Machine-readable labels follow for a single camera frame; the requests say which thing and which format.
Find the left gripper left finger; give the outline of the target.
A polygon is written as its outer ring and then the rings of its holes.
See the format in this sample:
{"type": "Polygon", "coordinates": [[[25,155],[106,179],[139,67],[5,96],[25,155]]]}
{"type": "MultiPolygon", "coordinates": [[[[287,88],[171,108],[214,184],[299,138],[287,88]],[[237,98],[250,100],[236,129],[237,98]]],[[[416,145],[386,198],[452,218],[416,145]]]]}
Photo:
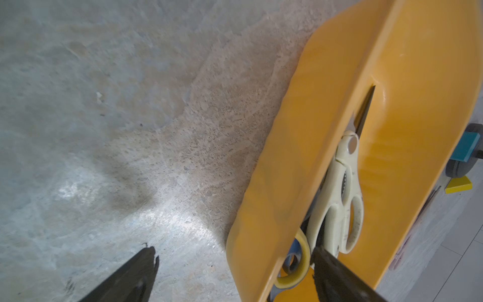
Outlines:
{"type": "Polygon", "coordinates": [[[80,301],[148,301],[158,268],[155,248],[145,247],[80,301]]]}

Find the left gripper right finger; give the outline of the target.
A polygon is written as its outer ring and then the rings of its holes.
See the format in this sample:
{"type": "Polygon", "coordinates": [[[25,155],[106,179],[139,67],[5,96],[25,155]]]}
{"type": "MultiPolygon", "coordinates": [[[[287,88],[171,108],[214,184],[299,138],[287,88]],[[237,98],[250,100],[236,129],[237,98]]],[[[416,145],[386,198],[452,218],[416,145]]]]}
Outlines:
{"type": "Polygon", "coordinates": [[[319,301],[387,302],[323,247],[314,249],[311,261],[319,301]]]}

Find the yellow handled scissors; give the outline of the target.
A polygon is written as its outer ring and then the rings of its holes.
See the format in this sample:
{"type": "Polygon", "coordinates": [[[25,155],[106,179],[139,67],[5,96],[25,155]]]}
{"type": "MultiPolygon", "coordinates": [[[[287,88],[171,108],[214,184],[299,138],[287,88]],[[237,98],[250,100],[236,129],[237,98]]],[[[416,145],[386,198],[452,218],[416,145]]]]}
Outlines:
{"type": "Polygon", "coordinates": [[[283,262],[283,274],[279,273],[269,293],[267,301],[275,301],[278,294],[293,289],[308,274],[311,249],[304,232],[299,229],[283,262]]]}

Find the cream handled kitchen scissors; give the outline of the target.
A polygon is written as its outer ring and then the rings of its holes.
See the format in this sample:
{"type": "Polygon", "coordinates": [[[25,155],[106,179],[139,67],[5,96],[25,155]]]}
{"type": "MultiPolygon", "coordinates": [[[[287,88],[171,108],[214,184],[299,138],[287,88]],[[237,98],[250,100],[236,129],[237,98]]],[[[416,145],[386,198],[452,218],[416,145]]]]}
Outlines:
{"type": "Polygon", "coordinates": [[[364,201],[358,179],[358,135],[347,130],[339,142],[308,220],[311,251],[324,248],[332,256],[355,247],[364,222],[364,201]]]}

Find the yellow plastic storage box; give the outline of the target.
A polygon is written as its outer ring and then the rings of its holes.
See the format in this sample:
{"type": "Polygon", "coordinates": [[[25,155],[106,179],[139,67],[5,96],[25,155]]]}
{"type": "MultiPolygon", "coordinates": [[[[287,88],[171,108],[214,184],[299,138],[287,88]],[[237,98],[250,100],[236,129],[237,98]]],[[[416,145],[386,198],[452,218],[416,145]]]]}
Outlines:
{"type": "Polygon", "coordinates": [[[479,1],[361,1],[305,45],[228,235],[242,301],[265,301],[370,88],[358,171],[362,234],[340,261],[376,288],[472,115],[479,1]]]}

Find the black pointed scissors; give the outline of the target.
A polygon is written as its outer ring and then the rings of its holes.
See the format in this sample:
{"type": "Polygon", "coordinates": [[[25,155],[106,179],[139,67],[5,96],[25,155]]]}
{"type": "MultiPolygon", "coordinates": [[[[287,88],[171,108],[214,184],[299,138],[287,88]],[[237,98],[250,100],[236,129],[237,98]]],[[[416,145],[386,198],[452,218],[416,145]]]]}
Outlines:
{"type": "Polygon", "coordinates": [[[375,85],[370,87],[370,89],[369,89],[368,93],[366,94],[366,97],[365,97],[365,99],[362,103],[361,109],[358,112],[357,116],[355,117],[354,126],[355,126],[355,132],[356,132],[358,137],[360,137],[361,134],[362,134],[362,131],[363,131],[366,119],[367,119],[367,115],[369,113],[369,109],[370,109],[370,106],[371,106],[371,103],[372,103],[372,99],[374,97],[375,90],[376,90],[375,85]]]}

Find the yellow block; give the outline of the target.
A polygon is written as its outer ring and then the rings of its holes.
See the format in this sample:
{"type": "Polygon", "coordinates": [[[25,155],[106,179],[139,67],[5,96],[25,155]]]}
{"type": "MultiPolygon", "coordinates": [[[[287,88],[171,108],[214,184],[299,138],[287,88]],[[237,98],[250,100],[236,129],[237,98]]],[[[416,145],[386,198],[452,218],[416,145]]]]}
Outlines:
{"type": "Polygon", "coordinates": [[[445,188],[445,193],[449,195],[453,193],[469,191],[472,188],[473,184],[467,176],[452,178],[445,188]]]}

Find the glitter microphone on stand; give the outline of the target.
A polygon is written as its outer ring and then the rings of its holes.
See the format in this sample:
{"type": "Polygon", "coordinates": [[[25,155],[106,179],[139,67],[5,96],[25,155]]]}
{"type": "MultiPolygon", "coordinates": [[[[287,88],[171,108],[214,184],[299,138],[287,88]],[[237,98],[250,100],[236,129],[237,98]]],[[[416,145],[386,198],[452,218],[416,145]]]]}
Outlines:
{"type": "Polygon", "coordinates": [[[447,162],[445,175],[451,178],[463,177],[479,159],[482,159],[482,124],[471,123],[447,162]]]}

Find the teal block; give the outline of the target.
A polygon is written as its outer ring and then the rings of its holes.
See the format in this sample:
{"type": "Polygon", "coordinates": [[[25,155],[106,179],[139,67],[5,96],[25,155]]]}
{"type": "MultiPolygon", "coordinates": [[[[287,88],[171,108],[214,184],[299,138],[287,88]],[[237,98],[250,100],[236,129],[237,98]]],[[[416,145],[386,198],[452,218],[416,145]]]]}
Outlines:
{"type": "Polygon", "coordinates": [[[477,132],[464,132],[459,143],[455,147],[450,160],[457,162],[468,162],[480,141],[480,134],[477,132]]]}

